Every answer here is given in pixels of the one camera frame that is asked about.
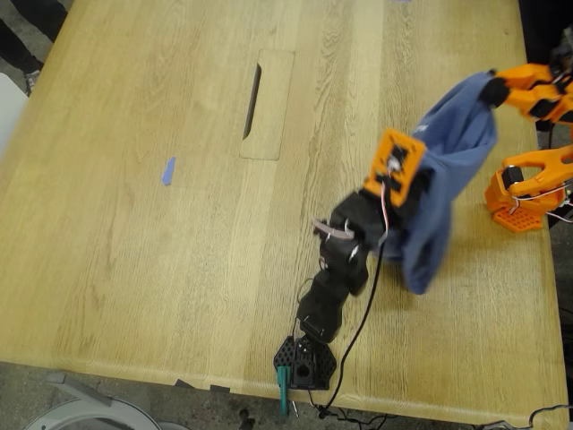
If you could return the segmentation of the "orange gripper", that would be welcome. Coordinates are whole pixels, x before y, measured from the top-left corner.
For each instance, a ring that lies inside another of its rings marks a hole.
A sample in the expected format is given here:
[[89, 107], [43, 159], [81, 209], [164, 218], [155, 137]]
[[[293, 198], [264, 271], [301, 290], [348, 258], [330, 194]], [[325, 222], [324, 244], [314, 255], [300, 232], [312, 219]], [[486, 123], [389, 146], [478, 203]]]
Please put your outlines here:
[[531, 111], [539, 102], [553, 108], [560, 93], [546, 64], [523, 64], [505, 71], [491, 69], [491, 78], [482, 88], [478, 99], [490, 108], [504, 102], [521, 111]]

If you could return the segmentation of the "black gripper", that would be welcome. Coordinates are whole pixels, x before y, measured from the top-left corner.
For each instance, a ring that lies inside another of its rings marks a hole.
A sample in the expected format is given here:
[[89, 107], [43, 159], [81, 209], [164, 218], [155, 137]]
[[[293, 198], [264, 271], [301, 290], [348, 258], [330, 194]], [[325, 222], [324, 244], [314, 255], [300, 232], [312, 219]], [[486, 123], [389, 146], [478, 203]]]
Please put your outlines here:
[[[418, 170], [409, 186], [402, 211], [417, 211], [422, 197], [428, 192], [433, 172], [424, 168]], [[402, 219], [398, 212], [385, 198], [388, 222], [384, 221], [381, 198], [367, 191], [354, 191], [349, 194], [329, 217], [329, 225], [333, 228], [348, 229], [355, 233], [360, 242], [369, 247], [378, 247], [380, 240], [387, 233], [386, 246], [400, 247], [402, 239]]]

